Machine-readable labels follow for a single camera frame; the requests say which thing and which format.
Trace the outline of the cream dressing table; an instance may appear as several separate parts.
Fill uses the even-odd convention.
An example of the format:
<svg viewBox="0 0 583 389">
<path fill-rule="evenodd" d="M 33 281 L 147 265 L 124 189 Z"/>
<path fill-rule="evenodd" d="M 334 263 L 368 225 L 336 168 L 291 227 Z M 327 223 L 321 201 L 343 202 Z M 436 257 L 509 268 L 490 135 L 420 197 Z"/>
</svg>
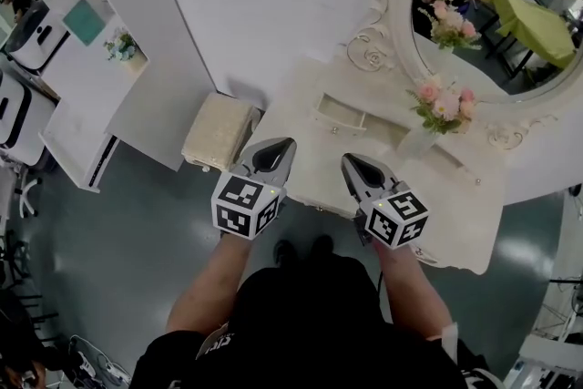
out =
<svg viewBox="0 0 583 389">
<path fill-rule="evenodd" d="M 420 125 L 406 93 L 408 83 L 394 74 L 365 73 L 337 58 L 329 64 L 296 61 L 253 133 L 254 141 L 290 137 L 297 151 L 286 187 L 293 200 L 351 218 L 357 205 L 341 171 L 345 153 L 381 161 L 403 179 L 430 210 L 416 241 L 423 262 L 476 274 L 486 271 L 502 210 L 583 183 L 583 117 L 547 115 L 531 121 L 524 142 L 495 147 L 486 127 L 475 122 L 464 134 L 439 138 L 439 145 L 479 173 L 483 186 L 449 176 L 430 159 L 403 161 L 396 147 L 404 133 Z M 360 137 L 333 135 L 312 118 L 322 93 L 366 113 Z"/>
</svg>

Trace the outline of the teal square board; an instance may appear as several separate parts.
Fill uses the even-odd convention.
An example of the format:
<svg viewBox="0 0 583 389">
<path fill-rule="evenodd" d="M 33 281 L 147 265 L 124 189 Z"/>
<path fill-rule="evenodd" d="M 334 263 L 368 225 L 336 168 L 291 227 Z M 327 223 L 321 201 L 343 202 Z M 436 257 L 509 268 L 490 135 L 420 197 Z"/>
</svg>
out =
<svg viewBox="0 0 583 389">
<path fill-rule="evenodd" d="M 85 46 L 90 46 L 106 26 L 87 0 L 79 0 L 63 17 L 63 23 Z"/>
</svg>

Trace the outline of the cream cushioned stool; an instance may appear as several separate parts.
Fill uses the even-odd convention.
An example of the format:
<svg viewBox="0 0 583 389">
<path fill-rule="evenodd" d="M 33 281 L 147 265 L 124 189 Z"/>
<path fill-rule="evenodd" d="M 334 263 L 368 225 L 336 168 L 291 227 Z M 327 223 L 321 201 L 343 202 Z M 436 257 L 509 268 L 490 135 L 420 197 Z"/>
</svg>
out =
<svg viewBox="0 0 583 389">
<path fill-rule="evenodd" d="M 211 93 L 190 128 L 181 154 L 186 162 L 204 171 L 230 171 L 260 120 L 261 113 L 255 106 Z"/>
</svg>

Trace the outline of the pink flower bouquet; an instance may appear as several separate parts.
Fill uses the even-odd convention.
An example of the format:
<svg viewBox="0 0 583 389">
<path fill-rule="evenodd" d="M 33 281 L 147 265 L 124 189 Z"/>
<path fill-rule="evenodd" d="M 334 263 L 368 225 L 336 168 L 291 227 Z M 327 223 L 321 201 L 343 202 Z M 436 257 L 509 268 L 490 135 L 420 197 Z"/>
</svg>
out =
<svg viewBox="0 0 583 389">
<path fill-rule="evenodd" d="M 414 100 L 411 110 L 423 120 L 424 130 L 436 135 L 469 130 L 476 108 L 475 93 L 470 88 L 445 86 L 438 75 L 433 75 L 406 93 Z"/>
</svg>

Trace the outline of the white pull-out desk tray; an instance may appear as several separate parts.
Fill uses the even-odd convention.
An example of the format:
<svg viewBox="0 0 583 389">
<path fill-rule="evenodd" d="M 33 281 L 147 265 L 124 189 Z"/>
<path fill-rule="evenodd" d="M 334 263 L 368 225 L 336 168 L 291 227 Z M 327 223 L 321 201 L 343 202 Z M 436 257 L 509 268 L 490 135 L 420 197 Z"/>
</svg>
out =
<svg viewBox="0 0 583 389">
<path fill-rule="evenodd" d="M 118 138 L 98 129 L 61 100 L 39 137 L 59 167 L 79 188 L 99 193 L 99 183 Z"/>
</svg>

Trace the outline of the person's right forearm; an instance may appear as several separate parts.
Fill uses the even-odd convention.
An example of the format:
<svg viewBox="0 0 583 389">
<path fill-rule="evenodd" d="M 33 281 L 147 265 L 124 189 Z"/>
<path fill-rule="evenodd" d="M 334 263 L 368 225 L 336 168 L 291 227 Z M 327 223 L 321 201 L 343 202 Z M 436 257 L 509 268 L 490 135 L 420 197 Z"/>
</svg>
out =
<svg viewBox="0 0 583 389">
<path fill-rule="evenodd" d="M 378 240 L 373 240 L 373 246 L 384 277 L 393 323 L 426 340 L 440 338 L 443 329 L 454 322 L 411 248 L 390 250 Z"/>
</svg>

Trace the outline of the person's black shoe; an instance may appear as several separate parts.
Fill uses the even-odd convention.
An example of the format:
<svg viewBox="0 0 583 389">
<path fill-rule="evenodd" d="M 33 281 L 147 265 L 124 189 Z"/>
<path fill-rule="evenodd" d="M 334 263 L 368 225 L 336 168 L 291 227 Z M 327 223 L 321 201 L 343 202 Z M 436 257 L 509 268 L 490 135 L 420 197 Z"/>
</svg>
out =
<svg viewBox="0 0 583 389">
<path fill-rule="evenodd" d="M 290 241 L 280 240 L 274 246 L 273 259 L 278 268 L 284 268 L 295 264 L 298 260 L 298 255 Z"/>
<path fill-rule="evenodd" d="M 329 235 L 318 237 L 312 244 L 310 257 L 321 259 L 333 254 L 333 239 Z"/>
</svg>

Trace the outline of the small potted flowers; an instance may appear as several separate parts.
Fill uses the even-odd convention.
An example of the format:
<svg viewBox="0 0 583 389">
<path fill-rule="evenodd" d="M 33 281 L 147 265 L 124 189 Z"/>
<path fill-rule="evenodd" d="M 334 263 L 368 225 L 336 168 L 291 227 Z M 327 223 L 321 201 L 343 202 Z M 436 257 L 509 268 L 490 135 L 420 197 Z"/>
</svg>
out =
<svg viewBox="0 0 583 389">
<path fill-rule="evenodd" d="M 107 50 L 109 61 L 119 62 L 134 75 L 138 75 L 148 63 L 146 55 L 124 27 L 117 27 L 103 47 Z"/>
</svg>

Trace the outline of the person's left forearm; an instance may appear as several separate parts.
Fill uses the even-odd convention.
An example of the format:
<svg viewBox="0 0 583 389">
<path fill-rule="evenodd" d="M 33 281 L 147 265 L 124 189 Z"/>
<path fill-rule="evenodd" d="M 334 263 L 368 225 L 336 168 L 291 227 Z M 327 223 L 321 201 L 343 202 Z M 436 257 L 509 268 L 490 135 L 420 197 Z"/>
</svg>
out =
<svg viewBox="0 0 583 389">
<path fill-rule="evenodd" d="M 208 336 L 227 322 L 251 252 L 251 242 L 225 234 L 210 260 L 174 303 L 166 332 Z"/>
</svg>

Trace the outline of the white black mobile robot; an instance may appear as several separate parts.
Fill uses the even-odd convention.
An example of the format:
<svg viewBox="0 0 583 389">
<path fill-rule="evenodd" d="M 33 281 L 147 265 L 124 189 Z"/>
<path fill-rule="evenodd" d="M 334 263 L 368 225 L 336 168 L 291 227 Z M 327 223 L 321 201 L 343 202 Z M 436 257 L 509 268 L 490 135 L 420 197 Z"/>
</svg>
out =
<svg viewBox="0 0 583 389">
<path fill-rule="evenodd" d="M 70 33 L 44 1 L 31 4 L 7 38 L 5 54 L 21 68 L 40 75 Z"/>
<path fill-rule="evenodd" d="M 0 69 L 0 149 L 27 166 L 36 165 L 45 150 L 39 134 L 56 105 L 16 77 Z"/>
</svg>

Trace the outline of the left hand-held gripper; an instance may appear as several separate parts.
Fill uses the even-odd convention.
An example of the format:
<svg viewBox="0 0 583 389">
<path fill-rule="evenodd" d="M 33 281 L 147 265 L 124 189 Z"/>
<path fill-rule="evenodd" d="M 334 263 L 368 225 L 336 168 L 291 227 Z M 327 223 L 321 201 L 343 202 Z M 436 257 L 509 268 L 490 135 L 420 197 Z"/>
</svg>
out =
<svg viewBox="0 0 583 389">
<path fill-rule="evenodd" d="M 223 172 L 211 197 L 213 226 L 252 241 L 277 217 L 297 150 L 293 138 L 269 138 L 245 148 Z"/>
</svg>

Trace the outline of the person's black shirt torso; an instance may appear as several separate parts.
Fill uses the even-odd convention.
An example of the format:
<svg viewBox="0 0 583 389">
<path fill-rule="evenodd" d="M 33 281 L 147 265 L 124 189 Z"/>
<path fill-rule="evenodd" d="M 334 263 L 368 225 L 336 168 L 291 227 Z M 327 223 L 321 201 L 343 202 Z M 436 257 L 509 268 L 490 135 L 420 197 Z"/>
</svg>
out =
<svg viewBox="0 0 583 389">
<path fill-rule="evenodd" d="M 253 273 L 222 335 L 160 336 L 129 389 L 469 389 L 485 369 L 386 322 L 363 265 L 331 254 Z"/>
</svg>

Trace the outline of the white shelf desk unit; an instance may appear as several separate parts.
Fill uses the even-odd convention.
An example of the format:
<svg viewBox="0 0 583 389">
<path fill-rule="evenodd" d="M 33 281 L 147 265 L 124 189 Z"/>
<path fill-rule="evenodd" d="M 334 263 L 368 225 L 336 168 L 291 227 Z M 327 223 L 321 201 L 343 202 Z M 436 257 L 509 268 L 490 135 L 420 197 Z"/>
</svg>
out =
<svg viewBox="0 0 583 389">
<path fill-rule="evenodd" d="M 79 0 L 44 0 L 63 21 Z M 178 169 L 195 117 L 215 89 L 176 0 L 87 0 L 106 23 L 90 46 L 71 32 L 37 77 L 41 87 L 160 164 Z M 138 75 L 103 43 L 126 28 L 148 59 Z"/>
</svg>

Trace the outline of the white swivel chair base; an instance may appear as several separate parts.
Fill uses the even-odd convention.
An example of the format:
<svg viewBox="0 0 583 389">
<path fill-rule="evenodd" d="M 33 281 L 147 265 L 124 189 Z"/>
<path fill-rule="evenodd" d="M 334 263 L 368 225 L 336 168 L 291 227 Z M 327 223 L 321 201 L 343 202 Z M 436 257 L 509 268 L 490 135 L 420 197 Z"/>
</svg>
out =
<svg viewBox="0 0 583 389">
<path fill-rule="evenodd" d="M 16 174 L 14 194 L 18 200 L 20 218 L 37 217 L 39 212 L 31 203 L 29 195 L 32 189 L 40 187 L 43 184 L 43 179 L 33 174 L 28 166 L 23 164 L 15 166 L 13 171 Z"/>
</svg>

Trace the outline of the oval white framed mirror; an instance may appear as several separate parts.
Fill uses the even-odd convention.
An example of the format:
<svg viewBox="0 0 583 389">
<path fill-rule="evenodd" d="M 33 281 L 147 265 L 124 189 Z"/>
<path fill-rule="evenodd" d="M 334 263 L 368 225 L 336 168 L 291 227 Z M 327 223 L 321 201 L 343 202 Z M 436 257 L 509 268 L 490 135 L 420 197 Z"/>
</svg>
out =
<svg viewBox="0 0 583 389">
<path fill-rule="evenodd" d="M 524 129 L 501 125 L 502 111 L 540 98 L 583 68 L 583 0 L 374 0 L 373 18 L 347 47 L 366 72 L 401 68 L 408 89 L 438 75 L 470 88 L 501 148 Z"/>
</svg>

